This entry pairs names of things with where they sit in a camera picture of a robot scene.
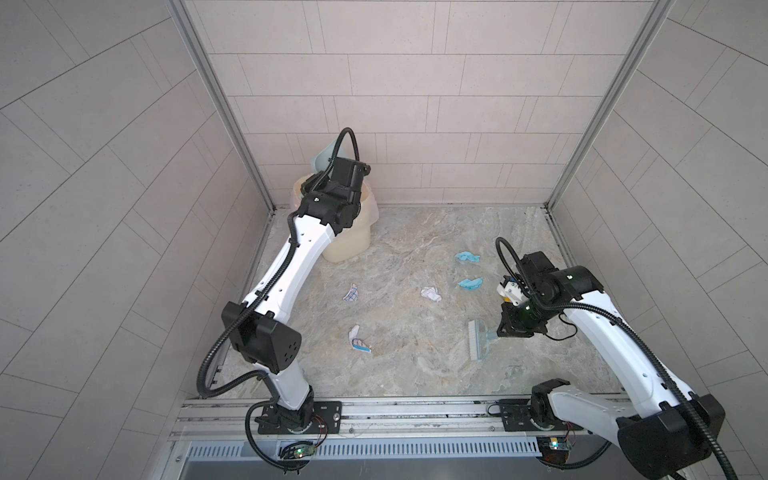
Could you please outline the grey-green plastic dustpan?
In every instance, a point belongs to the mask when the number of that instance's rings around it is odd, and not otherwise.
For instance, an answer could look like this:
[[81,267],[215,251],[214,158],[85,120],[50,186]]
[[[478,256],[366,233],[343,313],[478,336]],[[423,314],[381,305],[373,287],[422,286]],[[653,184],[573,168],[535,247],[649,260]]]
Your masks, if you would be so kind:
[[315,173],[323,172],[330,164],[334,150],[334,143],[328,144],[311,161],[311,167]]

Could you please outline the grey-green hand brush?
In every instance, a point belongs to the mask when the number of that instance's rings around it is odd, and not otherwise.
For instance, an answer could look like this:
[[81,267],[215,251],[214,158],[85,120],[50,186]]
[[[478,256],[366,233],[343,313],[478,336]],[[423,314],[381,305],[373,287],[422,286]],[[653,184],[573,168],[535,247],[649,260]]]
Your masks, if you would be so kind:
[[468,333],[469,354],[472,361],[485,358],[489,354],[492,344],[498,339],[497,333],[493,329],[488,329],[486,323],[481,320],[470,320]]

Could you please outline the beige trash bin with bag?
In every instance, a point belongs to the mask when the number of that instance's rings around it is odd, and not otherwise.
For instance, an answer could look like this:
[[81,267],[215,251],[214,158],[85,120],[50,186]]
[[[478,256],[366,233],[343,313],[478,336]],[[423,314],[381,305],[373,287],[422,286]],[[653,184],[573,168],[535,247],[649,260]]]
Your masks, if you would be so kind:
[[344,228],[338,234],[329,224],[323,225],[318,218],[309,214],[297,215],[292,223],[298,238],[297,254],[300,259],[315,260],[323,257],[331,263],[339,263],[363,253],[371,244],[371,228],[378,220],[378,206],[374,195],[366,182],[362,185],[361,209],[350,228]]

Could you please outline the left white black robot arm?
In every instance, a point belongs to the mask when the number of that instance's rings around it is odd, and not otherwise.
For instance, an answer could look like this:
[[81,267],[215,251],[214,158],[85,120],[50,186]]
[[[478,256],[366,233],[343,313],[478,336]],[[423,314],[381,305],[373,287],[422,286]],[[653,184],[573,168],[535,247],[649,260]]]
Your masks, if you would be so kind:
[[[223,395],[251,379],[265,383],[285,410],[309,408],[311,386],[296,358],[301,334],[289,326],[298,294],[324,250],[353,227],[362,209],[362,187],[371,167],[360,160],[354,131],[341,130],[324,170],[302,185],[297,209],[287,216],[289,236],[265,277],[239,303],[222,311],[224,331],[204,357],[196,378],[200,398]],[[222,386],[208,380],[218,352],[230,342],[254,369]]]

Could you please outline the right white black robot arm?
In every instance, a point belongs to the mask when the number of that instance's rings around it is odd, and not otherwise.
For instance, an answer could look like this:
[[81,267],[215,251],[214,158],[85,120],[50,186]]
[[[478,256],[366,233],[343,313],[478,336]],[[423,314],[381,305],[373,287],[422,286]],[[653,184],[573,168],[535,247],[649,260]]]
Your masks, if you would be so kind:
[[680,470],[707,458],[723,475],[736,470],[718,441],[723,406],[700,396],[676,376],[620,317],[604,286],[584,266],[556,268],[543,252],[519,256],[498,237],[496,252],[507,271],[499,285],[504,301],[501,338],[547,335],[555,317],[583,333],[620,381],[631,405],[588,394],[560,378],[531,390],[532,423],[541,430],[574,423],[617,446],[647,479],[677,479]]

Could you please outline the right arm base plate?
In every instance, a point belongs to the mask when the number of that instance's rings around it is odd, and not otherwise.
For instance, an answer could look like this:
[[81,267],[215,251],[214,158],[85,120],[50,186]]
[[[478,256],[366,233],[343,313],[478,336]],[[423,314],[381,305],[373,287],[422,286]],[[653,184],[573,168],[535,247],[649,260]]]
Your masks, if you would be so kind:
[[545,420],[543,425],[537,424],[532,416],[531,400],[529,398],[505,398],[492,402],[486,407],[486,413],[500,418],[505,432],[566,432],[567,430],[581,432],[583,427],[572,422],[561,420]]

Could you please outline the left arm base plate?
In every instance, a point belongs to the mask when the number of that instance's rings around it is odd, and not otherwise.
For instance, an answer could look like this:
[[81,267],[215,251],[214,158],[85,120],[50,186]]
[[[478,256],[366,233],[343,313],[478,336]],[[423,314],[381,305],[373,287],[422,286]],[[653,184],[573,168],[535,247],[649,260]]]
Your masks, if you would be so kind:
[[298,410],[279,404],[263,407],[254,419],[261,435],[337,434],[340,430],[342,403],[307,399]]

